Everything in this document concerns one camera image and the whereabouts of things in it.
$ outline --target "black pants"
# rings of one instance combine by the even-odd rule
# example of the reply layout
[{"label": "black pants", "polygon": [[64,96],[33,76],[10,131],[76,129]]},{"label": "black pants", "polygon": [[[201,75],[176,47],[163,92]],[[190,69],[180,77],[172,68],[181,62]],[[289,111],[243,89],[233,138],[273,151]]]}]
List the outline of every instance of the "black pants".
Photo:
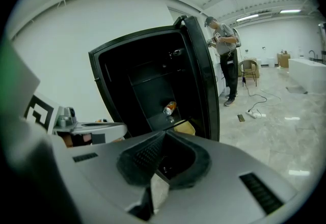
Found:
[{"label": "black pants", "polygon": [[238,86],[238,54],[236,49],[231,52],[230,56],[228,56],[228,53],[221,55],[220,60],[225,81],[230,87],[229,98],[234,100]]}]

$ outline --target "black cabinet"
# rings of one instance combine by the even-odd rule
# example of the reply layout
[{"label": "black cabinet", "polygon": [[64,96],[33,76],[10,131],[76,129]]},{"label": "black cabinet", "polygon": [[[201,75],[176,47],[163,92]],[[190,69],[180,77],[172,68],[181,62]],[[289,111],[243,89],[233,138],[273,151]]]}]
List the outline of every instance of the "black cabinet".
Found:
[{"label": "black cabinet", "polygon": [[[127,125],[127,137],[189,120],[197,136],[219,140],[215,76],[195,17],[112,40],[89,57],[104,103],[115,122]],[[171,101],[173,122],[163,113]]]}]

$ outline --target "wicker chair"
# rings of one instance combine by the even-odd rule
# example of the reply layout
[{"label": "wicker chair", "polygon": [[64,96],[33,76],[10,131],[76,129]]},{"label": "wicker chair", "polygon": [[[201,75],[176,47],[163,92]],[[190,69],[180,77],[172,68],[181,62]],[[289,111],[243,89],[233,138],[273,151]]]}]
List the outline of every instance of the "wicker chair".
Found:
[{"label": "wicker chair", "polygon": [[257,77],[256,77],[256,70],[257,70],[257,63],[253,60],[244,60],[239,63],[239,68],[242,73],[242,77],[245,75],[252,75],[254,82],[256,82],[257,86]]}]

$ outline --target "gray shirt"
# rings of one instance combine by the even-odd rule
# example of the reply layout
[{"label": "gray shirt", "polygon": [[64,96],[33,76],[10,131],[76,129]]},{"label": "gray shirt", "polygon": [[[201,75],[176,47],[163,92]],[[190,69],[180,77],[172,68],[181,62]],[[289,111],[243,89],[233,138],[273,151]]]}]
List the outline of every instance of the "gray shirt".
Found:
[{"label": "gray shirt", "polygon": [[[230,28],[229,26],[227,26],[226,24],[220,23],[219,24],[220,27],[214,31],[214,35],[215,36],[216,33],[218,33],[221,37],[231,37],[234,36],[234,32],[232,30],[232,28]],[[230,51],[233,51],[235,49],[235,43],[227,43],[227,42],[221,42],[221,43],[216,43],[216,49],[219,53],[219,55],[228,53]]]}]

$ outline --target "faucet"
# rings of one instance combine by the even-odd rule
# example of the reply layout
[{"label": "faucet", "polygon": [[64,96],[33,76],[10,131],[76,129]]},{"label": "faucet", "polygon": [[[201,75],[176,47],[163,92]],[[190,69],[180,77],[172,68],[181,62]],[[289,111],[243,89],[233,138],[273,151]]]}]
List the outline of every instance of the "faucet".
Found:
[{"label": "faucet", "polygon": [[316,59],[315,51],[311,50],[311,51],[309,51],[309,54],[310,54],[310,52],[313,52],[314,53],[314,59]]}]

